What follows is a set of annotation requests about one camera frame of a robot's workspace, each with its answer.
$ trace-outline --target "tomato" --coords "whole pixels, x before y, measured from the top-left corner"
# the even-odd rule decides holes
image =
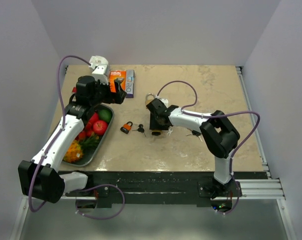
[[[78,135],[79,140],[84,140],[86,138],[86,132],[82,131]]]
[[[92,129],[86,131],[86,136],[87,136],[87,137],[91,137],[91,136],[93,136],[93,135],[94,135],[94,132],[93,132]]]
[[[86,126],[84,127],[84,129],[86,130],[86,131],[89,131],[91,128],[92,128],[92,123],[90,123],[90,122],[88,122],[87,124],[86,124]]]
[[[93,124],[93,132],[99,136],[105,134],[106,129],[107,123],[103,120],[99,120],[95,124]]]
[[[96,121],[99,121],[99,115],[95,112],[90,118],[89,123],[93,125]]]

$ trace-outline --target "pineapple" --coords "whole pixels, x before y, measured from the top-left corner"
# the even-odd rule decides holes
[[[78,141],[74,140],[64,155],[63,160],[68,163],[73,163],[80,160],[83,157],[83,151]]]

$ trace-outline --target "wooden table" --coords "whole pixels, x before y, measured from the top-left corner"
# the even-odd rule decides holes
[[[82,168],[64,163],[60,170],[73,171],[214,171],[214,156],[204,142],[196,136],[186,136],[189,130],[174,127],[170,136],[152,136],[148,130],[149,111],[145,107],[145,95],[156,94],[161,86],[173,80],[184,80],[192,84],[198,93],[198,103],[188,110],[213,113],[222,110],[232,113],[246,110],[242,87],[234,66],[215,65],[112,65],[112,70],[135,70],[134,98],[125,99],[121,105],[112,104],[115,112],[111,129],[93,161]],[[85,65],[70,65],[67,69],[62,96],[68,102],[72,88],[78,77],[90,75]],[[161,97],[169,104],[183,106],[194,101],[192,90],[185,84],[174,83],[167,86]],[[57,105],[51,131],[61,118]],[[124,123],[132,121],[144,124],[146,137],[139,132],[128,135],[120,131]],[[231,121],[241,134],[241,140],[252,129],[248,114],[231,117]],[[256,138],[251,137],[237,152],[234,171],[263,171]]]

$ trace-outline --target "wall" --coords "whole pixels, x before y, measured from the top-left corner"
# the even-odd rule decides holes
[[[280,0],[32,1],[60,57],[242,66]]]
[[[302,240],[302,0],[282,0],[244,66],[272,176]]]
[[[48,133],[57,62],[31,1],[0,0],[0,240],[9,238],[22,196],[17,166]]]

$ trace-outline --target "cable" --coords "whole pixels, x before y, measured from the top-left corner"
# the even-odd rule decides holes
[[[87,217],[87,218],[90,218],[90,219],[96,219],[96,220],[107,220],[107,219],[112,219],[112,218],[118,216],[118,215],[122,212],[122,210],[124,209],[124,206],[125,206],[125,197],[124,197],[124,193],[122,192],[122,190],[119,189],[117,186],[112,185],[112,184],[101,184],[101,185],[94,186],[94,187],[89,188],[89,189],[78,190],[78,192],[87,192],[87,191],[91,191],[91,190],[95,190],[95,189],[101,188],[101,187],[103,187],[103,186],[104,186],[104,187],[113,187],[113,188],[117,189],[117,190],[121,193],[123,202],[122,202],[121,209],[120,209],[117,213],[115,213],[115,214],[113,214],[113,215],[111,215],[111,216],[104,217],[104,218],[103,218],[103,217],[98,217],[98,216],[87,215],[87,214],[85,214],[85,213],[82,213],[82,212],[79,210],[79,208],[78,208],[78,206],[77,206],[77,202],[75,202],[75,209],[76,209],[76,212],[75,212],[75,213],[80,213],[80,214],[81,214],[82,216],[84,216],[84,217]]]
[[[186,81],[181,81],[181,80],[175,80],[175,81],[170,81],[170,82],[168,82],[167,84],[165,84],[164,86],[162,86],[161,89],[159,90],[159,92],[157,93],[157,96],[160,94],[160,92],[163,90],[163,88],[165,88],[167,85],[172,84],[172,83],[184,83],[184,84],[190,86],[190,87],[192,88],[194,94],[195,94],[195,101],[194,101],[193,104],[185,105],[185,106],[181,107],[181,111],[182,111],[182,113],[184,113],[185,115],[189,115],[189,116],[193,116],[193,117],[206,118],[206,119],[220,119],[220,118],[232,117],[232,116],[241,115],[241,114],[254,114],[255,116],[257,116],[257,121],[256,121],[254,127],[252,128],[252,130],[251,130],[251,131],[249,132],[249,134],[243,139],[243,141],[241,141],[241,143],[238,144],[238,146],[237,146],[237,147],[233,150],[233,152],[231,153],[231,157],[230,157],[230,175],[231,175],[231,178],[232,178],[232,180],[234,181],[234,183],[235,183],[235,185],[236,185],[236,189],[237,189],[237,199],[236,199],[236,202],[235,202],[234,206],[233,206],[230,210],[228,210],[227,212],[224,212],[224,213],[223,213],[224,215],[229,214],[229,213],[231,213],[231,212],[235,209],[235,207],[237,206],[237,204],[238,204],[238,202],[239,202],[239,200],[240,200],[240,193],[241,193],[241,192],[240,192],[239,185],[238,185],[238,183],[236,182],[236,180],[235,180],[235,178],[234,178],[234,176],[233,176],[233,174],[232,174],[232,172],[233,172],[233,170],[232,170],[232,166],[233,166],[233,157],[234,157],[235,153],[238,151],[238,149],[239,149],[239,148],[247,141],[247,139],[250,138],[250,136],[251,136],[251,135],[254,133],[254,131],[257,129],[257,127],[258,127],[258,125],[259,125],[259,123],[260,123],[260,121],[261,121],[261,116],[260,116],[257,112],[255,112],[255,111],[249,111],[249,110],[247,110],[247,111],[238,111],[238,112],[228,113],[228,114],[225,114],[225,115],[217,115],[217,116],[211,116],[211,115],[202,116],[202,115],[196,114],[196,113],[185,112],[185,111],[184,111],[184,108],[192,107],[192,106],[194,106],[194,105],[197,103],[197,92],[196,92],[195,88],[194,88],[191,84],[189,84],[188,82],[186,82]]]
[[[31,179],[31,183],[30,183],[30,188],[29,188],[29,192],[28,192],[28,203],[29,203],[29,209],[31,212],[35,213],[37,211],[40,210],[41,207],[43,207],[43,205],[46,203],[46,201],[43,201],[37,208],[34,208],[33,207],[33,204],[32,204],[32,192],[33,192],[33,188],[34,188],[34,182],[35,182],[35,179],[36,179],[36,175],[45,159],[45,156],[47,155],[48,151],[50,150],[50,148],[52,147],[52,145],[54,144],[54,142],[56,141],[56,139],[60,136],[61,132],[63,131],[64,129],[64,126],[65,126],[65,109],[64,109],[64,104],[63,104],[63,99],[62,99],[62,93],[61,93],[61,86],[60,86],[60,69],[61,69],[61,65],[63,63],[63,61],[66,59],[66,58],[75,58],[75,59],[79,59],[83,62],[85,62],[86,64],[88,65],[91,65],[87,60],[79,57],[79,56],[75,56],[75,55],[67,55],[65,56],[64,58],[61,59],[58,67],[57,67],[57,70],[56,70],[56,85],[57,85],[57,93],[58,93],[58,96],[59,96],[59,100],[60,100],[60,103],[61,103],[61,108],[62,108],[62,128],[60,128],[60,130],[57,132],[57,134],[54,136],[54,138],[52,138],[52,141],[47,145],[46,149],[44,150],[44,153],[42,154],[42,157],[40,158],[40,161],[39,163],[37,164],[35,170],[34,170],[34,173],[33,173],[33,176],[32,176],[32,179]]]

